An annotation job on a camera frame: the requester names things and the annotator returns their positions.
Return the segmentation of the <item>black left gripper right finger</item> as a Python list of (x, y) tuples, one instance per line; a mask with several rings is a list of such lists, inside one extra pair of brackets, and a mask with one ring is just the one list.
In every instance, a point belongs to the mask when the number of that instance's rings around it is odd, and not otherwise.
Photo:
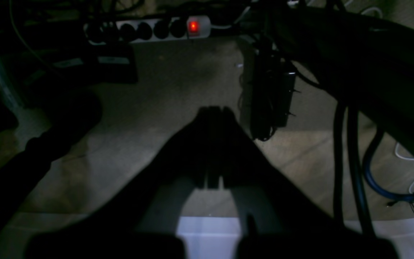
[(237, 259), (338, 259), (334, 221), (266, 158), (229, 108), (214, 108), (225, 187), (245, 228)]

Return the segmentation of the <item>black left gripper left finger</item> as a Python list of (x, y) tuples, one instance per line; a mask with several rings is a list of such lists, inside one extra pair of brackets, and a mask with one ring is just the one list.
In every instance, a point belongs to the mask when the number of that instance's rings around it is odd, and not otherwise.
[(89, 259), (184, 259), (175, 236), (181, 208), (203, 182), (201, 152), (214, 107), (201, 108), (156, 157), (102, 208), (85, 220)]

